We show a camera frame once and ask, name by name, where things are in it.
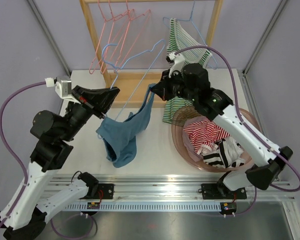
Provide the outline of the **pink wire hanger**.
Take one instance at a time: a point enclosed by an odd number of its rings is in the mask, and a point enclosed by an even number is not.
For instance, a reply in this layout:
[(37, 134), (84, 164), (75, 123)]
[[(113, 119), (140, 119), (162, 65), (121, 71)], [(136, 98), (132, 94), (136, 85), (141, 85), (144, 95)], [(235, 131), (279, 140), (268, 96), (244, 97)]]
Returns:
[[(108, 4), (108, 10), (109, 10), (109, 15), (105, 15), (103, 8), (101, 6), (101, 4)], [(114, 22), (117, 21), (117, 19), (119, 19), (119, 15), (115, 15), (113, 13), (112, 10), (112, 6), (111, 4), (113, 3), (112, 0), (97, 0), (96, 4), (98, 5), (100, 14), (102, 16), (102, 20), (103, 20), (103, 25), (102, 25), (102, 29), (100, 31), (100, 35), (98, 35), (97, 32), (97, 28), (95, 25), (95, 22), (93, 20), (93, 17), (91, 17), (90, 20), (90, 24), (91, 24), (91, 28), (94, 27), (93, 31), (90, 33), (90, 37), (95, 49), (95, 57), (92, 60), (90, 67), (89, 67), (89, 73), (92, 75), (96, 70), (97, 67), (100, 67), (100, 73), (104, 74), (104, 73), (108, 73), (107, 70), (107, 64), (103, 61), (102, 57), (102, 38), (105, 32), (105, 29), (107, 27), (108, 23), (112, 23), (112, 25), (114, 25)]]
[(136, 43), (143, 34), (144, 28), (147, 26), (149, 18), (151, 16), (151, 10), (138, 10), (129, 4), (129, 1), (125, 1), (127, 8), (126, 18), (127, 23), (124, 23), (124, 29), (121, 39), (118, 41), (118, 46), (113, 50), (113, 55), (116, 59), (114, 65), (118, 69), (122, 69), (124, 63), (133, 54)]
[(112, 4), (111, 4), (111, 1), (109, 0), (108, 1), (108, 8), (109, 8), (109, 13), (110, 13), (109, 17), (106, 17), (104, 15), (104, 12), (103, 12), (99, 2), (98, 2), (98, 7), (99, 7), (100, 13), (103, 17), (104, 23), (103, 23), (101, 34), (100, 34), (100, 39), (98, 41), (97, 50), (101, 50), (101, 47), (100, 47), (101, 39), (104, 35), (104, 31), (105, 31), (107, 25), (109, 25), (110, 30), (109, 30), (109, 35), (108, 35), (108, 39), (107, 39), (106, 43), (107, 44), (117, 44), (115, 46), (115, 49), (112, 51), (111, 56), (109, 57), (110, 60), (113, 59), (114, 55), (117, 52), (118, 47), (120, 47), (117, 60), (115, 60), (115, 65), (116, 65), (121, 58), (123, 47), (125, 45), (126, 37), (129, 32), (129, 28), (131, 25), (132, 18), (135, 14), (135, 11), (134, 11), (134, 9), (129, 8), (127, 0), (125, 1), (125, 7), (118, 14), (113, 12)]

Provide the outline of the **blue tank top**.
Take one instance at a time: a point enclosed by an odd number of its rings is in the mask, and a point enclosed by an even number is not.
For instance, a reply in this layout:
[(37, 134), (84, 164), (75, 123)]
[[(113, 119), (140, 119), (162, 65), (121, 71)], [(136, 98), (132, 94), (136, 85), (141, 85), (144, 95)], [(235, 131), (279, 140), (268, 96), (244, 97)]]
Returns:
[(103, 140), (106, 159), (115, 168), (129, 164), (137, 155), (137, 135), (144, 131), (150, 122), (155, 94), (151, 92), (153, 83), (149, 84), (140, 109), (130, 112), (128, 118), (119, 122), (106, 117), (96, 130)]

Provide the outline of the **red white striped tank top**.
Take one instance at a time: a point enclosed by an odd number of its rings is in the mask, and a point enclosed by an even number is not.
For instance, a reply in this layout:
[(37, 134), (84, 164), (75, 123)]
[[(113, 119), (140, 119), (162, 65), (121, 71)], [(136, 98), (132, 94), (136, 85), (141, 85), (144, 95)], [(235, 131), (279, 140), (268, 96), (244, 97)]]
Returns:
[(209, 154), (217, 150), (218, 143), (222, 139), (231, 136), (223, 128), (208, 119), (190, 123), (183, 128), (183, 131), (198, 155)]

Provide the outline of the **mauve pink tank top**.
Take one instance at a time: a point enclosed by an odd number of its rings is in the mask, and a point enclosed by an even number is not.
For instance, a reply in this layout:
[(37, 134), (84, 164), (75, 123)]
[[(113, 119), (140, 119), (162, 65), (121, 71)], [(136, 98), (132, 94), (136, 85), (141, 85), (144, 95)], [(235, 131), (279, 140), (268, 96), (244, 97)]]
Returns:
[(203, 160), (204, 154), (212, 151), (210, 143), (207, 140), (207, 124), (210, 121), (203, 116), (197, 116), (188, 119), (182, 129), (182, 140), (186, 150), (195, 162)]

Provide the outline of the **black white striped tank top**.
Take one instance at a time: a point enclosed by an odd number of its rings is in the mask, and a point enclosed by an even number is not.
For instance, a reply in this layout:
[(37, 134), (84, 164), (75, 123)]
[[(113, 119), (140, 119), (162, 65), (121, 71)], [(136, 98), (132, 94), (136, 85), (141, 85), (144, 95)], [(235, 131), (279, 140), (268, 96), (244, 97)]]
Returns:
[(241, 158), (244, 150), (233, 137), (223, 138), (216, 145), (216, 150), (202, 154), (204, 163), (223, 169), (241, 167), (246, 163), (246, 160)]

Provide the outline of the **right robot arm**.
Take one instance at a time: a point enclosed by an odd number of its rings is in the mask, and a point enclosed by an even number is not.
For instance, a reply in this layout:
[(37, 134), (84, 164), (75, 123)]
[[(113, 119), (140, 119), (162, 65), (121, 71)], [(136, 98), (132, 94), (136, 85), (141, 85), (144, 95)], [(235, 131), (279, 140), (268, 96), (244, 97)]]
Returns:
[(187, 64), (183, 72), (163, 71), (160, 81), (150, 90), (163, 101), (174, 97), (192, 101), (200, 115), (229, 133), (251, 156), (251, 168), (227, 172), (220, 178), (216, 190), (222, 198), (247, 186), (267, 190), (293, 155), (290, 147), (278, 146), (247, 122), (229, 96), (211, 87), (208, 71), (198, 63)]

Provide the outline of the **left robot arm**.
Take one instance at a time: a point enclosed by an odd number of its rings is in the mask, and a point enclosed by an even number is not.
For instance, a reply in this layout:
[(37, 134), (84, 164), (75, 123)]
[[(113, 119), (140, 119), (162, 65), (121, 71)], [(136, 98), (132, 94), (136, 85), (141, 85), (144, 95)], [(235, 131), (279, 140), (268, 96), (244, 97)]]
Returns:
[(0, 229), (7, 240), (34, 240), (61, 210), (79, 199), (100, 196), (99, 181), (90, 173), (57, 194), (40, 200), (51, 179), (63, 167), (73, 146), (69, 142), (92, 117), (103, 119), (119, 94), (118, 87), (87, 89), (75, 86), (64, 116), (49, 110), (38, 112), (30, 133), (38, 139), (24, 178), (8, 205), (0, 211)]

